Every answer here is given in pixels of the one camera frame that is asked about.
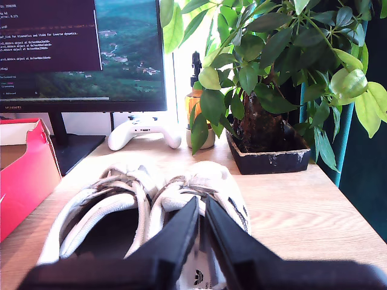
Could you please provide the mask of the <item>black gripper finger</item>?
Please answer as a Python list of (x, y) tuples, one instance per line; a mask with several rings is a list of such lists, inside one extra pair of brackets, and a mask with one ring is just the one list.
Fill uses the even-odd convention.
[(197, 236), (198, 198), (193, 197), (166, 226), (131, 254), (124, 289), (174, 289)]
[(229, 289), (278, 289), (273, 267), (279, 256), (246, 233), (212, 198), (206, 201), (205, 220)]

